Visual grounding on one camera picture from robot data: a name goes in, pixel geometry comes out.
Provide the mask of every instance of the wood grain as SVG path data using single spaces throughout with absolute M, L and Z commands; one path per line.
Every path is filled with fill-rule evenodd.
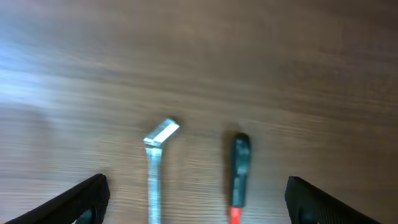
M 147 223 L 143 136 L 172 115 L 162 219 L 227 223 L 226 147 L 254 154 L 243 223 L 289 223 L 298 175 L 398 219 L 398 4 L 13 0 L 0 7 L 0 222 L 97 172 L 105 223 Z

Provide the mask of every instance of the screwdriver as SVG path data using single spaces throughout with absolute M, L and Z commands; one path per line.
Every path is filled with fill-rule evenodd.
M 229 218 L 231 224 L 239 224 L 246 198 L 251 158 L 250 138 L 247 134 L 235 135 L 231 148 L 231 191 Z

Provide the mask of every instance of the red tip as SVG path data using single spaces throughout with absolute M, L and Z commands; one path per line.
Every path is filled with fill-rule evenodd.
M 229 209 L 229 217 L 231 219 L 231 224 L 239 224 L 242 215 L 242 208 L 231 207 Z

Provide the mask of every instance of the brown wooden surface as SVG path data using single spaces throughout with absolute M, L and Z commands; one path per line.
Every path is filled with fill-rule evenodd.
M 105 223 L 147 223 L 143 136 L 182 123 L 162 219 L 227 223 L 225 147 L 252 137 L 243 223 L 289 223 L 298 175 L 398 214 L 398 4 L 388 0 L 13 0 L 0 6 L 0 222 L 97 172 Z

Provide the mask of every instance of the silver wrench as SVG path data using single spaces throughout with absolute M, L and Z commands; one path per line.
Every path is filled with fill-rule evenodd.
M 180 126 L 166 119 L 155 131 L 144 138 L 148 160 L 148 223 L 160 224 L 160 162 L 162 143 Z

